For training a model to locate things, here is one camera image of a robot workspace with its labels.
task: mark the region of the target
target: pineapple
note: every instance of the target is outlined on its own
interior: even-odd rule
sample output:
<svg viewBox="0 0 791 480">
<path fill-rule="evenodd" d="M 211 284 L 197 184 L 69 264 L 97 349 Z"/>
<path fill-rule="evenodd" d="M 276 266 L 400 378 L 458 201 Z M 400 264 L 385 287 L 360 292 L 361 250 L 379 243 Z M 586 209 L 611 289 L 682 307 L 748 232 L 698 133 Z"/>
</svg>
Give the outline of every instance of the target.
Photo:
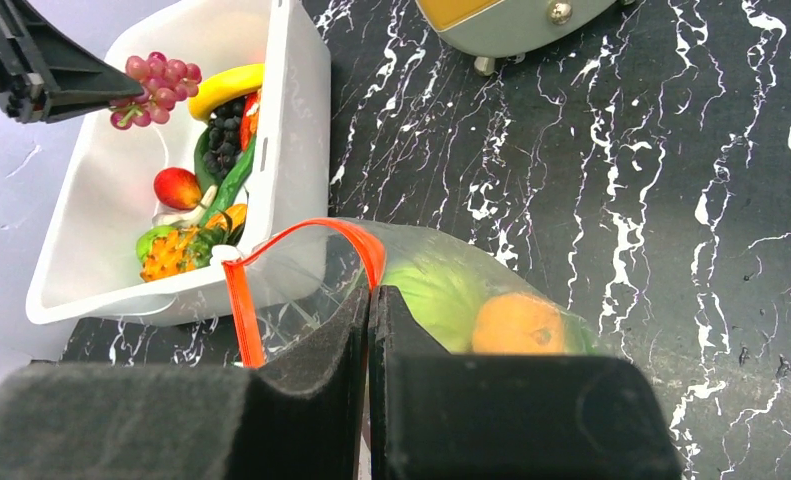
<svg viewBox="0 0 791 480">
<path fill-rule="evenodd" d="M 140 276 L 146 282 L 171 277 L 209 265 L 212 247 L 236 245 L 244 223 L 232 229 L 233 220 L 226 214 L 225 222 L 215 226 L 175 228 L 167 235 L 154 238 L 142 265 Z"/>
</svg>

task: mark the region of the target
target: black marble surface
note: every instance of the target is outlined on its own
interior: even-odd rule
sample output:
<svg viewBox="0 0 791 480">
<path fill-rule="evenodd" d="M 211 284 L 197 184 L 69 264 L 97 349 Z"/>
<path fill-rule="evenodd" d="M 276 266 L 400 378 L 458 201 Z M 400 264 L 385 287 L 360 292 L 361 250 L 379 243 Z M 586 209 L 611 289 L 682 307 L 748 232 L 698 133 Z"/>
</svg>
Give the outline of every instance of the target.
<svg viewBox="0 0 791 480">
<path fill-rule="evenodd" d="M 486 79 L 412 0 L 307 0 L 331 212 L 494 255 L 619 342 L 687 479 L 791 479 L 791 0 L 639 1 Z M 238 361 L 227 319 L 81 321 L 63 361 Z"/>
</svg>

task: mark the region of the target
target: orange fruit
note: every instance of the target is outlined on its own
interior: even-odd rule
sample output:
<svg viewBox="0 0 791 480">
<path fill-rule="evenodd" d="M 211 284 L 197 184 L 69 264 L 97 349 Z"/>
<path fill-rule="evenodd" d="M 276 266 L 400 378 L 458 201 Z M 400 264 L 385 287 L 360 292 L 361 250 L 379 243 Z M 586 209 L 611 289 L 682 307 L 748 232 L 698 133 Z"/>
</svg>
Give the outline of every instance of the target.
<svg viewBox="0 0 791 480">
<path fill-rule="evenodd" d="M 560 311 L 539 297 L 508 293 L 490 298 L 472 332 L 475 353 L 551 355 L 565 352 Z"/>
</svg>

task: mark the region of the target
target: toy fruit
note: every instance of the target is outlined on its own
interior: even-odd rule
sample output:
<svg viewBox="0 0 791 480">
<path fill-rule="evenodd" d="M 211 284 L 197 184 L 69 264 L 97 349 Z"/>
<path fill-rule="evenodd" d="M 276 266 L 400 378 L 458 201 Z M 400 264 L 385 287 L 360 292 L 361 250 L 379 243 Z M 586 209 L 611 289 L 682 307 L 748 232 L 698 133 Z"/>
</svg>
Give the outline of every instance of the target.
<svg viewBox="0 0 791 480">
<path fill-rule="evenodd" d="M 111 103 L 109 121 L 119 130 L 168 123 L 175 104 L 197 95 L 201 82 L 200 67 L 168 60 L 160 52 L 151 52 L 146 58 L 132 55 L 124 72 L 142 85 L 142 94 Z"/>
<path fill-rule="evenodd" d="M 151 245 L 153 245 L 155 238 L 164 237 L 173 230 L 174 227 L 172 226 L 160 225 L 148 230 L 144 235 L 139 237 L 139 240 L 136 241 L 136 257 L 139 258 L 139 262 L 145 263 L 145 259 L 148 257 L 148 253 L 151 251 Z"/>
<path fill-rule="evenodd" d="M 560 310 L 547 300 L 528 293 L 492 297 L 477 314 L 472 350 L 508 355 L 566 353 Z"/>
<path fill-rule="evenodd" d="M 243 151 L 240 127 L 244 107 L 245 97 L 234 98 L 216 108 L 207 122 L 208 144 L 201 161 L 218 183 L 236 166 L 236 159 Z"/>
<path fill-rule="evenodd" d="M 241 236 L 243 225 L 233 225 L 229 216 L 225 221 L 212 228 L 175 228 L 154 238 L 142 264 L 142 280 L 152 282 L 208 266 L 212 247 L 235 245 Z"/>
<path fill-rule="evenodd" d="M 154 178 L 154 192 L 163 205 L 191 210 L 201 201 L 201 188 L 194 173 L 183 168 L 166 168 Z"/>
<path fill-rule="evenodd" d="M 198 206 L 186 212 L 160 212 L 154 215 L 154 225 L 171 225 L 174 227 L 191 227 L 200 223 L 207 209 L 212 205 L 215 200 L 215 195 L 218 193 L 218 187 L 213 185 L 207 189 Z"/>
<path fill-rule="evenodd" d="M 472 277 L 422 257 L 415 264 L 387 265 L 381 284 L 398 287 L 416 322 L 446 350 L 465 353 L 483 297 L 479 279 Z"/>
<path fill-rule="evenodd" d="M 204 80 L 198 94 L 189 99 L 189 113 L 206 122 L 220 105 L 244 97 L 262 86 L 265 66 L 261 63 L 232 68 Z"/>
<path fill-rule="evenodd" d="M 218 188 L 218 194 L 215 196 L 215 201 L 207 208 L 206 213 L 201 218 L 200 226 L 206 225 L 213 215 L 227 210 L 233 205 L 233 202 L 236 201 L 236 197 L 239 195 L 239 192 L 242 191 L 242 186 L 253 171 L 255 148 L 256 143 L 251 143 L 248 150 L 246 150 L 239 158 L 239 161 L 236 162 L 236 166 L 233 167 L 233 170 L 227 174 L 227 178 L 221 182 L 221 186 Z"/>
</svg>

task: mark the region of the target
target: toy banana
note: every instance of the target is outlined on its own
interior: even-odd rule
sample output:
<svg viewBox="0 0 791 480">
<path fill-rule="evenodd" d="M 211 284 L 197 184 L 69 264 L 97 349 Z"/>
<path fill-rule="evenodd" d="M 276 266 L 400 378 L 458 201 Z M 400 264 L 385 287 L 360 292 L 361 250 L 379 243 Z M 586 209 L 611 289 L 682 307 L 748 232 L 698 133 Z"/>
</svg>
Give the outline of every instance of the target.
<svg viewBox="0 0 791 480">
<path fill-rule="evenodd" d="M 262 63 L 231 68 L 204 80 L 198 94 L 189 99 L 189 113 L 206 122 L 222 104 L 256 91 L 262 86 L 265 68 Z"/>
</svg>

